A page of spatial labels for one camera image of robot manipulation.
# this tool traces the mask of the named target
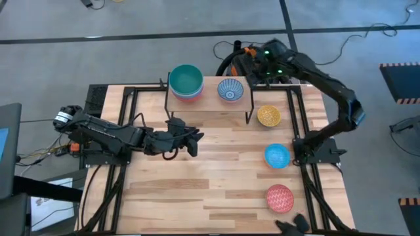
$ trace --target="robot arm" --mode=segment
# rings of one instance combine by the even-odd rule
[[[197,156],[197,142],[204,135],[199,133],[199,129],[187,127],[184,121],[173,117],[167,121],[167,132],[153,132],[153,128],[146,127],[143,114],[139,113],[137,117],[140,115],[143,127],[134,127],[133,121],[119,126],[93,117],[79,106],[66,106],[60,109],[53,125],[56,131],[68,133],[69,139],[77,143],[94,141],[100,144],[102,150],[110,155],[118,156],[129,150],[157,155],[174,149],[176,155],[179,148],[186,146],[191,156]]]
[[[331,136],[354,130],[365,113],[354,91],[342,82],[320,71],[307,55],[288,49],[282,42],[273,39],[261,47],[249,47],[233,52],[220,65],[216,76],[221,76],[226,65],[235,56],[248,54],[252,58],[252,74],[247,77],[249,86],[255,86],[275,76],[290,76],[308,81],[338,103],[338,119],[321,130],[310,131],[303,140],[305,155],[313,155],[322,143]]]

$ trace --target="paper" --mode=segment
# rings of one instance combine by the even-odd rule
[[[7,141],[7,135],[9,134],[9,128],[0,128],[0,162],[3,158],[3,151]]]
[[[65,178],[62,180],[55,180],[49,182],[50,184],[61,185],[65,187],[72,187],[73,178]],[[32,209],[32,231],[37,231],[43,229],[47,226],[53,225],[62,220],[71,218],[74,216],[74,207],[73,203],[67,201],[57,201],[53,199],[46,199],[42,197],[31,197],[31,209]],[[41,223],[38,223],[49,214],[53,213],[56,210],[61,210],[50,215],[48,218],[43,220]]]

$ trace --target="wooden table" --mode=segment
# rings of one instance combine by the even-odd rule
[[[128,85],[108,87],[103,119],[117,122],[125,86]],[[327,125],[320,91],[310,85],[296,86],[302,86],[310,128]],[[165,93],[141,92],[138,99],[136,113],[143,112],[149,127],[166,130]],[[176,113],[187,125],[197,126],[205,133],[199,141],[198,157],[190,157],[185,149],[173,161],[134,152],[127,167],[117,232],[279,233],[274,220],[291,222],[296,213],[308,218],[300,168],[290,164],[274,170],[264,161],[264,149],[272,143],[285,145],[294,157],[286,93],[254,92],[254,100],[255,109],[265,104],[276,106],[282,114],[280,124],[266,128],[259,124],[256,114],[246,125],[242,113]],[[294,101],[300,120],[296,97]],[[304,134],[300,121],[299,128]],[[354,227],[341,174],[328,164],[318,168],[326,201],[346,225]],[[94,169],[89,170],[85,186]],[[85,222],[102,202],[108,169],[102,167],[94,177],[87,196]],[[266,190],[274,184],[283,184],[293,192],[295,202],[290,212],[276,214],[268,209]],[[322,228],[319,206],[313,200],[318,228]],[[113,209],[111,203],[105,229],[110,229]]]

